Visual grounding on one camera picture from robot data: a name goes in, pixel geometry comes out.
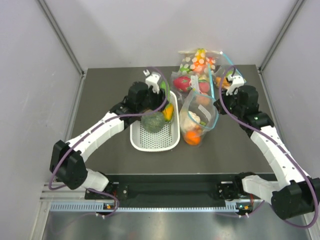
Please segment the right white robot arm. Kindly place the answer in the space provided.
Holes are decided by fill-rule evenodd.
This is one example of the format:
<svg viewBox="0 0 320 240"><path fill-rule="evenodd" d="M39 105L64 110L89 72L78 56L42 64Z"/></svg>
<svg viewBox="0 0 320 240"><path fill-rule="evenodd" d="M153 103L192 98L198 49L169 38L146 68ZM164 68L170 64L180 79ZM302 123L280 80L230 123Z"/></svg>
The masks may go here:
<svg viewBox="0 0 320 240"><path fill-rule="evenodd" d="M271 205L276 215L287 220L314 213L317 221L320 203L320 179L311 178L294 160L281 141L270 116L259 109L255 87L243 85L228 94L219 90L214 103L221 115L229 115L258 147L271 167L276 181L268 181L253 172L235 177L233 192L239 198L252 194Z"/></svg>

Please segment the white fake cauliflower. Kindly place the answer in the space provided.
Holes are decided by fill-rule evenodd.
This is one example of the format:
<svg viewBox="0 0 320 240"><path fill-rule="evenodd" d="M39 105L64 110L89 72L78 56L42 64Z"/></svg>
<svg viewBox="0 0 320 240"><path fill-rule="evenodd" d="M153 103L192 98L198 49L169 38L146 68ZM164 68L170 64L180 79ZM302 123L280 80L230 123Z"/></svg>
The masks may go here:
<svg viewBox="0 0 320 240"><path fill-rule="evenodd" d="M201 118L192 111L184 112L181 115L181 128L186 132L194 130L200 122Z"/></svg>

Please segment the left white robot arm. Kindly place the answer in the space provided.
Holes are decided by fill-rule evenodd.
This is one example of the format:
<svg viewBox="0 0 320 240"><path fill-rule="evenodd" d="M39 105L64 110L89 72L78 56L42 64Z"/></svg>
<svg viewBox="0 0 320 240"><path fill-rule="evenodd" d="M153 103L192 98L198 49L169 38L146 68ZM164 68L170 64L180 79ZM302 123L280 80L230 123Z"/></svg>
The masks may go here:
<svg viewBox="0 0 320 240"><path fill-rule="evenodd" d="M77 137L53 145L49 170L64 187L93 189L102 198L109 198L114 187L108 178L86 167L85 162L101 145L124 131L144 115L162 111L167 95L155 83L134 82L123 100L105 116Z"/></svg>

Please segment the clear zip bag with vegetables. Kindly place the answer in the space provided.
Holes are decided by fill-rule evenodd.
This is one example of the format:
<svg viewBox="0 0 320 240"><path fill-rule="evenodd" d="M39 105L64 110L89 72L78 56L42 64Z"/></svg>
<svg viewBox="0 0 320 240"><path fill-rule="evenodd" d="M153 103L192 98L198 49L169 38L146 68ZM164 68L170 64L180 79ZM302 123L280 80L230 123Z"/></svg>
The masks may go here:
<svg viewBox="0 0 320 240"><path fill-rule="evenodd" d="M195 90L191 90L185 98L179 111L179 126L188 145L200 145L206 133L215 128L219 118L215 101L212 96Z"/></svg>

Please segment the green fake cucumber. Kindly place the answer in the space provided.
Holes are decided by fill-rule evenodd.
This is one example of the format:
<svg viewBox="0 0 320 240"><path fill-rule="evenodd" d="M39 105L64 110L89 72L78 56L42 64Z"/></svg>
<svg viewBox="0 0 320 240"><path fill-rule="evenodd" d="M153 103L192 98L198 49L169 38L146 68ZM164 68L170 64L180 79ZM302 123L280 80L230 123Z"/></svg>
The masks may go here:
<svg viewBox="0 0 320 240"><path fill-rule="evenodd" d="M170 94L170 85L166 81L162 81L160 83L160 88L164 90L166 95Z"/></svg>

